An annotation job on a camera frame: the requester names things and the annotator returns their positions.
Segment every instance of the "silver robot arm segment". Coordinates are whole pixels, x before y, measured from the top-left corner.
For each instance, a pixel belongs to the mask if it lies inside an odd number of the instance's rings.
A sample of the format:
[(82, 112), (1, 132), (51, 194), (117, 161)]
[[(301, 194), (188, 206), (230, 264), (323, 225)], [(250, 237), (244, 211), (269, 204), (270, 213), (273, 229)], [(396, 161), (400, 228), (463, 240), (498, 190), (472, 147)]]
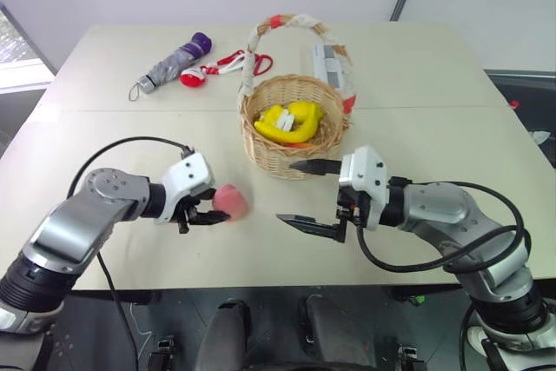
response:
[(28, 335), (48, 328), (117, 222), (154, 218), (156, 224), (178, 223), (185, 233), (189, 224), (227, 220), (223, 212), (196, 210), (214, 195), (213, 183), (195, 152), (170, 167), (162, 184), (119, 169), (89, 173), (81, 190), (46, 216), (0, 281), (0, 332)]
[[(524, 242), (516, 242), (513, 251), (506, 256), (502, 254), (513, 245), (516, 227), (501, 227), (488, 218), (458, 185), (413, 184), (408, 179), (389, 176), (385, 162), (369, 146), (356, 149), (341, 162), (308, 160), (296, 162), (292, 167), (309, 174), (340, 176), (336, 211), (340, 222), (326, 225), (301, 215), (277, 215), (278, 218), (302, 232), (337, 242), (345, 241), (346, 226), (351, 222), (357, 226), (365, 256), (388, 271), (412, 272), (444, 266), (456, 275), (471, 299), (487, 337), (483, 346), (490, 344), (489, 361), (500, 360), (499, 363), (507, 364), (502, 369), (510, 370), (554, 363), (556, 315), (548, 309), (534, 285), (526, 265), (528, 249)], [(485, 191), (482, 186), (476, 188)], [(379, 224), (416, 234), (443, 257), (457, 251), (461, 256), (452, 262), (416, 266), (386, 264), (372, 255), (363, 236), (365, 230), (376, 230)], [(466, 251), (472, 242), (494, 230), (499, 234)]]

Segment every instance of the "window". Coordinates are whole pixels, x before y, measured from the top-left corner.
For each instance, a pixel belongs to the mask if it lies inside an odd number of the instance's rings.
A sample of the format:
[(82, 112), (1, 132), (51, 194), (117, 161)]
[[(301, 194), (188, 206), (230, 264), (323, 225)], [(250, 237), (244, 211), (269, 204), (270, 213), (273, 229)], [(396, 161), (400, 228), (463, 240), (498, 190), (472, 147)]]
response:
[(54, 79), (0, 5), (0, 94), (45, 89)]

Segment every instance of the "basket handle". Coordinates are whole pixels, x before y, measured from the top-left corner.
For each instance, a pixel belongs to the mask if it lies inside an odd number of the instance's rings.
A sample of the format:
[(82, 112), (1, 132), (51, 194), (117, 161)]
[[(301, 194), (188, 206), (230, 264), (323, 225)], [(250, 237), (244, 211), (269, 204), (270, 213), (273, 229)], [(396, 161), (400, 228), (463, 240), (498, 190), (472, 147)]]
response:
[(340, 62), (341, 72), (344, 79), (344, 90), (341, 95), (344, 99), (344, 113), (351, 113), (355, 103), (355, 88), (353, 82), (352, 63), (346, 47), (341, 45), (338, 39), (332, 35), (321, 21), (308, 15), (274, 15), (257, 26), (249, 36), (248, 47), (245, 52), (245, 60), (242, 73), (242, 86), (240, 87), (239, 99), (253, 95), (255, 51), (261, 36), (279, 27), (307, 28), (312, 30), (325, 45), (331, 45)]

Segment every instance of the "black cable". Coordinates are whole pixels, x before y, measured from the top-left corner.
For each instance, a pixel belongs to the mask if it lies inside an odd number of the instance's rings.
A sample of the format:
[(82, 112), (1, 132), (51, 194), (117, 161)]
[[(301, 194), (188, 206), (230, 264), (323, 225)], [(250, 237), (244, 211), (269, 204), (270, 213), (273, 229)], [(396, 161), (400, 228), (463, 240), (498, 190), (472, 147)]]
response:
[(486, 242), (492, 240), (496, 236), (505, 234), (506, 232), (514, 229), (515, 226), (501, 226), (499, 228), (496, 228), (484, 234), (481, 238), (472, 241), (471, 243), (467, 244), (465, 247), (460, 248), (457, 251), (454, 251), (450, 255), (442, 256), (441, 258), (438, 258), (437, 260), (434, 261), (423, 262), (422, 264), (410, 264), (410, 265), (392, 265), (376, 258), (371, 252), (371, 250), (368, 248), (367, 243), (365, 242), (365, 236), (364, 236), (365, 229), (361, 225), (357, 226), (357, 240), (359, 241), (359, 245), (361, 247), (361, 250), (363, 251), (363, 254), (367, 257), (369, 261), (371, 261), (377, 267), (385, 269), (386, 271), (390, 271), (392, 273), (414, 273), (418, 271), (428, 271), (429, 269), (435, 269), (438, 267), (445, 267), (448, 264), (451, 264), (452, 262), (455, 262), (460, 258), (468, 255), (471, 251), (484, 245)]
[(113, 143), (108, 144), (104, 148), (99, 149), (85, 162), (84, 165), (81, 166), (79, 171), (77, 171), (76, 176), (73, 178), (71, 185), (69, 186), (68, 195), (66, 196), (66, 198), (69, 199), (74, 195), (74, 193), (76, 192), (77, 184), (79, 183), (79, 179), (81, 178), (85, 170), (90, 166), (90, 164), (95, 161), (95, 159), (97, 159), (99, 156), (104, 154), (109, 149), (113, 149), (114, 147), (121, 145), (122, 143), (132, 142), (132, 141), (156, 141), (156, 142), (167, 143), (168, 145), (173, 145), (181, 150), (189, 149), (187, 146), (183, 145), (182, 143), (170, 141), (169, 139), (159, 138), (157, 136), (130, 136), (128, 138), (120, 139), (119, 141), (115, 141)]
[(460, 371), (467, 371), (466, 365), (466, 331), (469, 328), (469, 319), (471, 319), (471, 315), (475, 311), (475, 308), (472, 304), (466, 310), (466, 313), (463, 315), (463, 319), (461, 320), (460, 324), (460, 338), (458, 341), (458, 358), (460, 359)]
[(131, 342), (131, 349), (133, 350), (133, 360), (134, 360), (134, 368), (135, 371), (139, 371), (139, 355), (137, 354), (137, 345), (136, 340), (133, 338), (133, 334), (131, 333), (131, 328), (129, 327), (128, 319), (125, 317), (123, 313), (122, 303), (120, 302), (120, 297), (116, 292), (116, 288), (114, 287), (114, 282), (112, 281), (112, 277), (110, 272), (106, 268), (106, 264), (104, 263), (103, 256), (99, 252), (96, 254), (96, 259), (98, 263), (101, 264), (101, 268), (103, 269), (104, 275), (106, 275), (106, 281), (108, 282), (108, 286), (110, 287), (110, 293), (112, 294), (112, 299), (116, 304), (116, 308), (118, 309), (118, 314), (123, 321), (123, 327), (125, 328), (125, 333), (127, 334), (129, 341)]
[[(494, 230), (491, 230), (490, 232), (484, 234), (482, 237), (468, 243), (465, 247), (454, 251), (450, 255), (442, 256), (441, 258), (431, 262), (424, 262), (421, 264), (412, 264), (412, 265), (392, 265), (376, 258), (368, 248), (367, 243), (365, 242), (363, 226), (357, 225), (357, 240), (359, 242), (361, 250), (363, 251), (363, 254), (367, 257), (367, 259), (377, 267), (393, 273), (413, 273), (416, 271), (427, 271), (429, 269), (444, 267), (444, 269), (449, 273), (469, 274), (469, 273), (482, 270), (484, 268), (491, 267), (495, 263), (502, 261), (503, 259), (508, 257), (521, 244), (522, 239), (525, 239), (526, 247), (528, 249), (531, 248), (531, 236), (523, 226), (523, 217), (521, 216), (521, 213), (518, 211), (515, 205), (508, 198), (498, 193), (497, 191), (489, 189), (485, 186), (481, 186), (479, 184), (474, 184), (470, 182), (450, 182), (450, 183), (460, 187), (469, 187), (471, 189), (477, 189), (496, 197), (504, 204), (506, 204), (506, 206), (510, 209), (515, 219), (515, 225), (501, 226)], [(507, 248), (505, 248), (502, 252), (500, 252), (498, 255), (491, 258), (490, 260), (485, 262), (480, 262), (471, 267), (454, 268), (449, 266), (449, 264), (459, 260), (460, 258), (466, 255), (469, 255), (472, 251), (484, 245), (486, 242), (491, 241), (496, 236), (502, 235), (512, 230), (516, 231), (512, 242), (507, 246)]]
[[(99, 149), (95, 154), (93, 154), (85, 162), (84, 165), (81, 166), (81, 168), (77, 171), (76, 175), (73, 178), (73, 181), (71, 182), (71, 184), (69, 186), (67, 198), (69, 199), (70, 197), (72, 197), (74, 195), (74, 193), (76, 192), (77, 184), (79, 183), (79, 180), (81, 179), (83, 173), (90, 166), (90, 164), (95, 161), (95, 159), (97, 159), (100, 155), (102, 155), (103, 153), (105, 153), (109, 149), (113, 149), (117, 145), (120, 145), (120, 144), (126, 143), (126, 142), (132, 142), (132, 141), (163, 142), (163, 143), (167, 143), (169, 145), (173, 145), (173, 146), (181, 149), (182, 151), (189, 150), (189, 148), (187, 146), (185, 146), (181, 143), (170, 141), (169, 139), (159, 138), (157, 136), (130, 136), (128, 138), (120, 139), (119, 141), (115, 141), (115, 142), (110, 143), (109, 145), (105, 146), (104, 148)], [(100, 251), (98, 252), (98, 254), (96, 254), (96, 259), (98, 260), (98, 263), (101, 265), (101, 269), (103, 270), (103, 273), (106, 276), (106, 281), (108, 282), (108, 285), (109, 285), (109, 288), (110, 288), (110, 293), (112, 294), (112, 299), (114, 300), (114, 303), (116, 305), (118, 314), (120, 315), (120, 318), (122, 319), (123, 326), (125, 327), (126, 335), (129, 338), (129, 343), (130, 343), (131, 348), (133, 350), (135, 371), (138, 371), (139, 370), (139, 359), (137, 357), (136, 341), (133, 338), (133, 334), (131, 333), (131, 328), (129, 327), (128, 319), (125, 317), (125, 313), (123, 312), (122, 303), (120, 302), (120, 298), (119, 298), (119, 296), (116, 292), (116, 288), (114, 287), (114, 282), (112, 281), (112, 276), (110, 275), (110, 272), (108, 271), (108, 268), (106, 267), (106, 264), (104, 263), (104, 259), (103, 259), (103, 256), (101, 255)]]

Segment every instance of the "white tabletop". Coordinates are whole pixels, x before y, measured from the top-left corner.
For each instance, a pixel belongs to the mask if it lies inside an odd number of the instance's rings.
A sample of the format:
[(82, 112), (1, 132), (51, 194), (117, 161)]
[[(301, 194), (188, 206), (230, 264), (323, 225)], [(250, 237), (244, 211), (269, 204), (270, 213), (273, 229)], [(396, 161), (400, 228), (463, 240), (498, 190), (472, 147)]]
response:
[[(443, 24), (344, 23), (329, 25), (354, 63), (356, 108), (505, 106), (477, 59)], [(134, 81), (198, 30), (213, 39), (202, 62), (216, 61), (247, 44), (250, 26), (96, 26), (69, 56), (43, 103), (68, 110), (233, 110), (240, 72), (210, 76), (200, 89), (179, 81), (135, 103)], [(259, 52), (275, 66), (258, 82), (288, 73), (312, 75), (311, 46), (317, 36), (284, 29), (265, 36)]]
[[(276, 220), (275, 213), (294, 213), (332, 222), (337, 178), (288, 182), (268, 176), (246, 157), (234, 111), (46, 110), (45, 104), (36, 109), (0, 160), (0, 270), (64, 198), (87, 157), (121, 137), (152, 135), (196, 146), (211, 164), (217, 183), (233, 183), (252, 208), (242, 221), (194, 227), (187, 235), (179, 235), (175, 225), (157, 227), (146, 219), (116, 225), (103, 255), (118, 288), (454, 282), (439, 269), (397, 275), (376, 268), (358, 248), (353, 228), (342, 245), (304, 235)], [(477, 182), (513, 200), (533, 237), (533, 275), (556, 275), (554, 171), (512, 110), (358, 109), (353, 121), (343, 144), (346, 152), (370, 143), (396, 175), (415, 181)], [(177, 158), (172, 147), (130, 143), (111, 150), (91, 168), (119, 168), (156, 182)], [(308, 204), (316, 194), (322, 195), (318, 207)], [(472, 194), (487, 215), (503, 224), (512, 222), (498, 202)], [(392, 263), (438, 257), (431, 246), (397, 229), (380, 227), (367, 233), (367, 241), (380, 258)], [(76, 288), (107, 288), (96, 262)]]

